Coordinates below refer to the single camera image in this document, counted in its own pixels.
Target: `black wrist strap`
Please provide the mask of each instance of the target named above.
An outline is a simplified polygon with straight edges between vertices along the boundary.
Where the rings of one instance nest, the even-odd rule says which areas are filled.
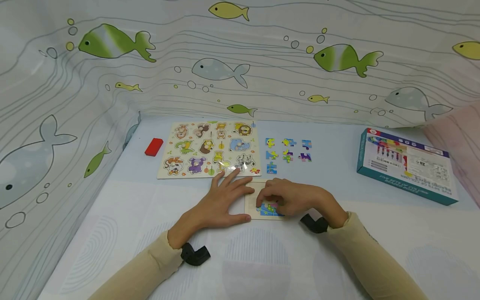
[[[327,232],[328,223],[324,217],[314,221],[310,214],[306,214],[302,219],[300,219],[300,222],[302,222],[308,228],[308,230],[313,233]]]
[[[185,243],[181,249],[182,259],[189,265],[199,266],[210,258],[210,252],[208,252],[208,249],[205,246],[194,251],[190,243]]]

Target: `pink fabric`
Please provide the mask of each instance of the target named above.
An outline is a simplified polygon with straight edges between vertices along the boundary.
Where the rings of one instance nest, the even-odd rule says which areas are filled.
[[[450,152],[455,175],[480,207],[480,102],[424,128],[435,147]]]

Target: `gray fish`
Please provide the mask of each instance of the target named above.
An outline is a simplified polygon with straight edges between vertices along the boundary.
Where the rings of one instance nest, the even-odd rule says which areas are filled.
[[[125,147],[128,145],[128,142],[132,139],[133,134],[135,133],[135,130],[137,130],[138,124],[140,124],[140,121],[142,121],[142,115],[140,112],[138,112],[138,123],[130,127],[127,132],[127,136],[125,137],[125,142],[123,143],[123,149],[125,150]]]
[[[43,180],[53,165],[53,146],[77,139],[56,133],[57,120],[50,115],[40,125],[42,141],[17,148],[0,160],[0,209],[20,199]]]
[[[232,70],[222,61],[207,58],[197,61],[192,68],[192,73],[210,80],[225,80],[234,77],[239,84],[247,88],[247,82],[242,75],[246,74],[249,69],[250,65],[245,63]]]
[[[427,96],[420,89],[413,86],[402,87],[393,91],[385,98],[385,101],[399,108],[423,111],[426,121],[434,119],[434,115],[442,115],[453,109],[443,104],[430,106]]]

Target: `child's right hand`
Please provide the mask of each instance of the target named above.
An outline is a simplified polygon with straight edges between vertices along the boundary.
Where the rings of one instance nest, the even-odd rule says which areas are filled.
[[[328,191],[313,185],[294,183],[287,179],[267,180],[257,197],[257,207],[263,200],[278,201],[277,212],[293,216],[315,208],[332,228],[342,227],[348,214]]]

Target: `green fish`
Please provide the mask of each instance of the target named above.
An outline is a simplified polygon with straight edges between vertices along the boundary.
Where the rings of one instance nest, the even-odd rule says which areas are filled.
[[[325,71],[335,72],[355,68],[361,78],[367,77],[367,66],[376,67],[377,59],[384,55],[381,51],[375,51],[365,55],[359,60],[355,49],[347,44],[337,44],[317,52],[313,58]]]
[[[99,154],[95,155],[92,160],[90,160],[90,163],[88,164],[87,166],[87,170],[85,171],[85,175],[84,175],[84,178],[87,178],[88,176],[90,176],[93,172],[95,172],[98,167],[100,166],[100,164],[102,163],[102,159],[103,159],[103,156],[105,154],[108,154],[112,152],[112,150],[110,150],[108,148],[108,141],[107,143],[105,144],[105,147],[103,147],[103,150],[102,152],[100,152]]]
[[[106,59],[114,59],[137,50],[145,60],[156,62],[155,59],[150,58],[151,54],[147,51],[147,49],[155,49],[155,46],[150,43],[150,37],[148,32],[140,31],[135,36],[134,42],[118,28],[109,24],[101,24],[84,35],[78,49]]]
[[[244,114],[248,112],[250,117],[253,118],[253,113],[257,110],[257,108],[247,108],[243,106],[242,104],[234,104],[229,107],[227,107],[229,111],[234,112],[236,114]]]

